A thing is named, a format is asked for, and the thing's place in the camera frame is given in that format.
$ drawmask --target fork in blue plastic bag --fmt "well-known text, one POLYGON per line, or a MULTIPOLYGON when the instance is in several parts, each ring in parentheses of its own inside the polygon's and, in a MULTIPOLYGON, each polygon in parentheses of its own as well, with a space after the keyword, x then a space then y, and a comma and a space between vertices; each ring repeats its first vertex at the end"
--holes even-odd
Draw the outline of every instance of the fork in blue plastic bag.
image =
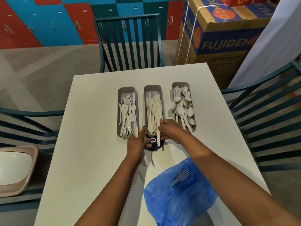
POLYGON ((170 187, 173 187, 177 182, 184 181, 190 175, 189 170, 181 171, 171 182, 170 187))

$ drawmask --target person's left arm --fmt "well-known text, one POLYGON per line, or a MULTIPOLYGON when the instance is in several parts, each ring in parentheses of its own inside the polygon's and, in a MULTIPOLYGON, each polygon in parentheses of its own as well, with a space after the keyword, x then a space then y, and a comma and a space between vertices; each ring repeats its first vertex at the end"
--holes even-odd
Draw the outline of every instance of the person's left arm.
MULTIPOLYGON (((103 188, 97 198, 83 213, 74 226, 115 226, 118 225, 122 209, 129 194, 134 174, 141 163, 145 148, 145 129, 136 138, 132 134, 128 139, 127 154, 117 171, 103 188)), ((146 139, 146 147, 151 147, 146 139)))

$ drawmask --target dark green locker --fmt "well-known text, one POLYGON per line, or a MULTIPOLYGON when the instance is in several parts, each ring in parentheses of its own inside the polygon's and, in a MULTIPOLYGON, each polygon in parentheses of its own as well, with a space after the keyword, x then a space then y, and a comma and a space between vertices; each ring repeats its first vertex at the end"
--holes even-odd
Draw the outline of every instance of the dark green locker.
MULTIPOLYGON (((91 7, 92 7, 92 11, 93 11, 95 18, 107 18, 107 17, 119 16, 116 4, 91 5, 91 7)), ((103 24, 99 24, 99 28, 100 28, 100 33, 103 36, 104 35, 103 24)), ((107 23, 107 29, 108 29, 108 33, 110 36, 110 41, 111 41, 111 43, 113 43, 114 42, 113 41, 114 27, 111 22, 107 23)), ((119 33, 117 33, 117 39, 118 39, 118 42, 121 43, 119 33)))
MULTIPOLYGON (((153 14, 153 13, 160 14, 161 40, 166 40, 168 1, 144 2, 143 9, 144 9, 144 14, 153 14)), ((152 31, 157 32, 156 24, 153 24, 152 31)), ((158 40, 157 33, 155 33, 154 40, 158 40)))
POLYGON ((143 0, 116 0, 117 4, 122 4, 122 3, 136 3, 136 2, 143 2, 143 0))

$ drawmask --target blue plastic bag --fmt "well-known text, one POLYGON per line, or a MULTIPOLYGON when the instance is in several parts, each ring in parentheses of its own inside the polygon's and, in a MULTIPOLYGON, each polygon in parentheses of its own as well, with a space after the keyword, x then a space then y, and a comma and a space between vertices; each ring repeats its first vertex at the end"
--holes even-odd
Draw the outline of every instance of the blue plastic bag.
POLYGON ((194 162, 187 158, 168 168, 145 187, 144 199, 157 226, 187 226, 215 202, 217 195, 194 162), (184 170, 190 175, 172 188, 172 180, 184 170))

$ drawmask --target red box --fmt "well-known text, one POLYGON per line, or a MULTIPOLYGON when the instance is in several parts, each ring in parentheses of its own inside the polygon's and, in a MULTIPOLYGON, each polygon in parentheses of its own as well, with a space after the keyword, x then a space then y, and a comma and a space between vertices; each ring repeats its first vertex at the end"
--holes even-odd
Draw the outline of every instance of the red box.
POLYGON ((263 3, 266 0, 221 0, 226 6, 240 6, 240 5, 251 5, 257 3, 263 3))

